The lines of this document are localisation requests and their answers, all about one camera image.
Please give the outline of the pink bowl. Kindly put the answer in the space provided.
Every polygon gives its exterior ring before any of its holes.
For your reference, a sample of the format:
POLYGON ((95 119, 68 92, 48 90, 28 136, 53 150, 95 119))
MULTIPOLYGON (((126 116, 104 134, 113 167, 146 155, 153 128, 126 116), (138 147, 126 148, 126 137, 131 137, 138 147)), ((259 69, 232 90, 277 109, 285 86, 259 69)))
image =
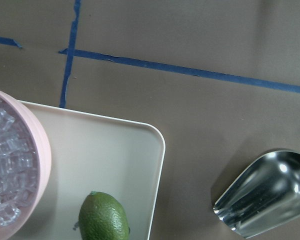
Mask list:
POLYGON ((40 202, 50 178, 52 152, 48 136, 37 117, 23 103, 2 91, 0 91, 0 98, 7 103, 25 123, 34 143, 39 170, 38 187, 36 193, 33 195, 34 199, 32 204, 21 212, 16 222, 8 226, 0 226, 0 240, 7 240, 21 229, 40 202))

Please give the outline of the metal ice scoop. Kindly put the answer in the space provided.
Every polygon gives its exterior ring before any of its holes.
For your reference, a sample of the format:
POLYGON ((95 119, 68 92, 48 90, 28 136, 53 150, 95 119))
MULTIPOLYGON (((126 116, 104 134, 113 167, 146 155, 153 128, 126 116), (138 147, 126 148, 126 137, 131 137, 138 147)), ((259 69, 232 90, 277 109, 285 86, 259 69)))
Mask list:
POLYGON ((261 155, 216 200, 213 211, 245 239, 300 217, 300 153, 261 155))

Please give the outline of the pile of clear ice cubes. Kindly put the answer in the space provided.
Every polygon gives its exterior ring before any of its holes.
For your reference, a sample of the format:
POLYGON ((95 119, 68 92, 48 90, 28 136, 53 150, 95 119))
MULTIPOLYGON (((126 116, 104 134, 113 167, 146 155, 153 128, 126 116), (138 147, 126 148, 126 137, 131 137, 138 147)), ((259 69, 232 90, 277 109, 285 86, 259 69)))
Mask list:
POLYGON ((29 130, 0 98, 0 226, 13 224, 33 203, 38 161, 29 130))

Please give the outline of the cream rectangular tray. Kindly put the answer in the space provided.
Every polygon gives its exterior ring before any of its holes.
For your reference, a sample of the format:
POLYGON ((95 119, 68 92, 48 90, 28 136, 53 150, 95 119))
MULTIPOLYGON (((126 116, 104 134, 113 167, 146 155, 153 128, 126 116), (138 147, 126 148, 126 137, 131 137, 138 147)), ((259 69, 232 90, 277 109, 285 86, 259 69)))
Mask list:
POLYGON ((130 239, 147 240, 165 155, 152 125, 26 103, 49 138, 52 167, 45 192, 15 240, 78 240, 81 205, 92 192, 123 206, 130 239))

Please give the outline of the green lime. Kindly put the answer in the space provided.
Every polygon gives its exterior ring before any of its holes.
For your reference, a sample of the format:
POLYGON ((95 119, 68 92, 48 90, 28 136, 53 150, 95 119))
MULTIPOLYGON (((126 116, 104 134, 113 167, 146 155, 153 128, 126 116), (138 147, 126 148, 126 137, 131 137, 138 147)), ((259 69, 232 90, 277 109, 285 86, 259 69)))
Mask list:
POLYGON ((83 240, 128 240, 130 227, 123 206, 110 194, 92 191, 84 199, 78 227, 83 240))

